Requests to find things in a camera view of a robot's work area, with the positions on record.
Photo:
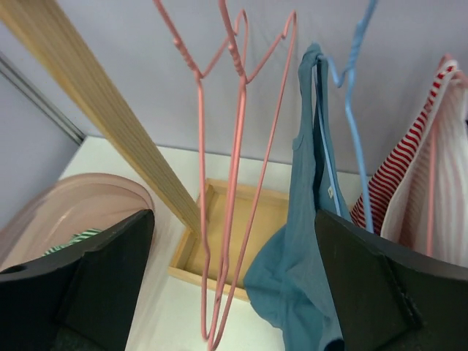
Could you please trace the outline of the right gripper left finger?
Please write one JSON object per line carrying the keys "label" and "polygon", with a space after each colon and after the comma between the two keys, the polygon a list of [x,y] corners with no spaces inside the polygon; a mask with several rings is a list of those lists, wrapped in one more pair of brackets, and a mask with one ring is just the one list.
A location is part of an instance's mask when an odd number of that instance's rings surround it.
{"label": "right gripper left finger", "polygon": [[153,233],[142,210],[1,271],[1,349],[124,350]]}

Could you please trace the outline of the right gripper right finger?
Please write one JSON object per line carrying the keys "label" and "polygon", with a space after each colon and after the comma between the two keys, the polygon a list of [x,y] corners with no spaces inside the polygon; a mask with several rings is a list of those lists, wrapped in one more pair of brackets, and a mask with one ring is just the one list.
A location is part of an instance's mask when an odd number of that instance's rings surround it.
{"label": "right gripper right finger", "polygon": [[320,210],[317,242],[347,350],[466,350],[467,269]]}

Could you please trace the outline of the green striped tank top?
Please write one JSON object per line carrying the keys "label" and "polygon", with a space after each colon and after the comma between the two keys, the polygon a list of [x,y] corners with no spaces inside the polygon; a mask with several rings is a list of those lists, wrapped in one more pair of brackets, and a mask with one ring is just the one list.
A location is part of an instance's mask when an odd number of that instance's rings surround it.
{"label": "green striped tank top", "polygon": [[86,240],[88,238],[92,238],[92,237],[94,237],[95,235],[98,235],[101,232],[102,231],[100,229],[91,228],[91,229],[85,230],[85,231],[83,231],[81,233],[73,234],[71,239],[68,242],[66,242],[65,244],[59,244],[59,245],[50,247],[42,256],[47,256],[49,254],[52,254],[52,253],[57,252],[59,250],[62,250],[64,248],[68,247],[68,246],[77,244],[77,243],[79,243],[81,241],[84,241],[84,240]]}

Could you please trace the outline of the teal blue tank top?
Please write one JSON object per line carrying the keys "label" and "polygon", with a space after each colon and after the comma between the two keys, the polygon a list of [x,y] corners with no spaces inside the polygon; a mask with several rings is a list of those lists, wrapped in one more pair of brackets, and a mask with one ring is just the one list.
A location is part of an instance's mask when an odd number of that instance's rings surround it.
{"label": "teal blue tank top", "polygon": [[298,69],[301,125],[286,224],[263,246],[244,277],[253,309],[282,330],[286,350],[344,350],[314,228],[318,210],[350,219],[340,191],[328,123],[328,63],[311,44]]}

